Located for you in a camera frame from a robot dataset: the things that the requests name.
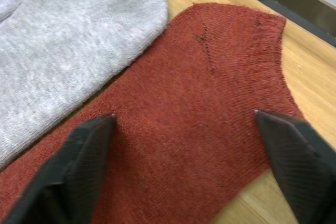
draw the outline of wooden table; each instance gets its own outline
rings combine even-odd
[[[193,3],[246,5],[274,13],[257,0],[167,0],[170,20]],[[283,36],[283,73],[306,119],[336,147],[336,50],[291,21]],[[296,223],[271,172],[245,188],[215,224]]]

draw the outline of wooden surface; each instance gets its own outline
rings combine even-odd
[[[193,3],[246,5],[275,13],[257,0],[167,0],[170,20]],[[283,73],[306,119],[336,147],[336,50],[288,21],[283,36]],[[296,223],[271,172],[245,188],[213,224]]]

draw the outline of rust-colored sock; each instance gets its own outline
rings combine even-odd
[[[194,5],[115,83],[0,174],[1,219],[74,126],[117,114],[93,223],[206,224],[268,168],[254,109],[301,118],[281,72],[285,19]]]

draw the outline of red sock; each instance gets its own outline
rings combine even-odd
[[[209,223],[268,168],[254,109],[302,117],[281,72],[285,22],[222,4],[178,15],[100,97],[0,174],[0,220],[76,125],[116,113],[93,223]]]

